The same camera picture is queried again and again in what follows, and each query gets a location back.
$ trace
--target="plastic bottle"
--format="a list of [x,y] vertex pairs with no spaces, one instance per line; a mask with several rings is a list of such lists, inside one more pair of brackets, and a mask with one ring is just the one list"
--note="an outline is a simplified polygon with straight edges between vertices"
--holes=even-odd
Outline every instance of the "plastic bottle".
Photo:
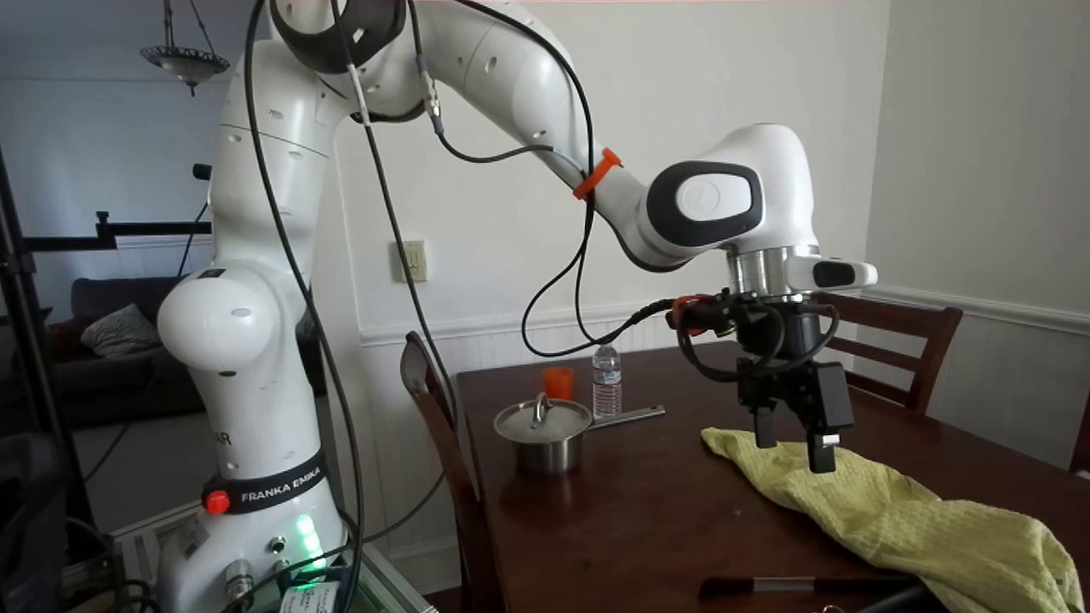
[[591,388],[589,388],[589,410],[591,418],[610,418],[622,410],[622,373],[621,373],[621,355],[614,343],[599,343],[589,357]]

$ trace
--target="cup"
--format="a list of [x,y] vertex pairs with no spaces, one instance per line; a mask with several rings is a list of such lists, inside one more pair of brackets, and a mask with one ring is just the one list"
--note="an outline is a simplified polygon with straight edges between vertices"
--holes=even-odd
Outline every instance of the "cup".
[[577,399],[577,368],[571,365],[543,368],[543,390],[552,401],[571,401]]

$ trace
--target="chair back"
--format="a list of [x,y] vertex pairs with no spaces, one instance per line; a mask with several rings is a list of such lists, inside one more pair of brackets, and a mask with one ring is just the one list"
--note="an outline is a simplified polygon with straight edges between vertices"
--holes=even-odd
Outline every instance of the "chair back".
[[847,384],[928,417],[928,401],[959,325],[959,310],[930,310],[842,292],[814,292],[809,300],[833,306],[842,325],[857,326],[857,337],[844,337],[842,331],[829,342],[830,350],[867,362],[847,368]]
[[1090,395],[1087,395],[1087,410],[1083,410],[1076,453],[1071,456],[1071,469],[1090,479]]
[[498,613],[502,603],[502,582],[489,554],[489,531],[485,521],[485,503],[473,489],[471,468],[462,460],[462,451],[457,444],[457,417],[448,390],[438,378],[438,368],[422,343],[422,337],[412,331],[404,333],[402,350],[402,384],[412,395],[422,421],[428,424],[428,436],[437,444],[448,499],[454,499],[454,521],[457,521],[457,543],[459,543],[459,563],[462,563],[462,613]]

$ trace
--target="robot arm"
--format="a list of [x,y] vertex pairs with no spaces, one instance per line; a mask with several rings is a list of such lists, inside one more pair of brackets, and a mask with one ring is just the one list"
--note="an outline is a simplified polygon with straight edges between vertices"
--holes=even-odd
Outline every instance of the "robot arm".
[[378,107],[415,108],[422,103],[438,124],[431,78],[446,82],[518,144],[535,145],[571,192],[591,192],[596,211],[640,268],[669,272],[721,247],[735,292],[789,297],[874,278],[867,267],[817,259],[808,153],[787,125],[750,125],[704,158],[640,184],[614,153],[591,159],[564,54],[518,4],[346,4],[338,21],[318,6],[306,21],[288,17],[286,6],[286,0],[274,4],[277,31],[310,67],[322,71],[334,71],[343,50],[334,43],[338,35],[352,36],[352,31],[383,25],[386,31],[362,36],[372,49],[354,54],[367,58],[363,87]]
[[699,325],[735,325],[756,355],[739,362],[739,390],[760,434],[774,399],[794,401],[822,451],[850,418],[839,371],[809,365],[822,333],[799,303],[814,286],[863,286],[874,272],[817,259],[809,169],[789,128],[739,128],[640,184],[614,153],[591,153],[561,50],[515,0],[269,0],[269,12],[277,42],[251,49],[251,71],[236,75],[222,113],[213,263],[158,317],[199,382],[219,453],[201,528],[163,544],[163,610],[219,610],[224,588],[239,603],[277,570],[343,544],[292,331],[331,140],[354,117],[352,100],[363,103],[362,118],[438,124],[431,78],[446,82],[578,199],[591,194],[637,267],[669,272],[727,253],[731,297],[704,303]]
[[640,184],[614,150],[596,159],[571,67],[530,12],[518,4],[457,0],[409,0],[404,6],[409,28],[373,58],[378,71],[372,71],[367,91],[412,91],[404,87],[409,75],[428,118],[443,128],[431,78],[446,82],[530,145],[577,199],[591,194],[596,211],[640,268],[669,272],[702,253],[727,253],[731,292],[708,306],[716,313],[708,326],[735,326],[742,350],[756,355],[742,357],[728,382],[739,382],[762,446],[774,444],[765,410],[782,399],[809,436],[809,468],[830,469],[830,446],[839,429],[850,421],[850,404],[842,368],[809,365],[825,337],[817,313],[799,303],[817,286],[867,286],[874,268],[817,254],[809,168],[794,128],[728,132],[708,153],[670,163]]

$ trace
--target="dark wooden table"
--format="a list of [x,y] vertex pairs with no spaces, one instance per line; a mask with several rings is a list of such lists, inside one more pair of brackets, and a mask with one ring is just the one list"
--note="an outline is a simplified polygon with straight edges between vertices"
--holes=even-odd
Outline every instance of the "dark wooden table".
[[[465,371],[457,378],[465,413],[471,460],[512,613],[578,610],[822,610],[871,603],[842,591],[699,598],[704,574],[882,574],[809,516],[762,499],[745,478],[711,456],[704,424],[745,424],[731,384],[702,378],[677,350],[622,355],[627,404],[665,404],[665,418],[596,429],[582,438],[582,468],[564,478],[521,478],[515,453],[494,436],[494,413],[543,388],[543,365]],[[796,418],[778,410],[782,438]],[[954,424],[901,417],[854,395],[844,446],[882,460],[941,496],[970,496],[1041,516],[1081,563],[1090,586],[1090,479],[1034,463]]]

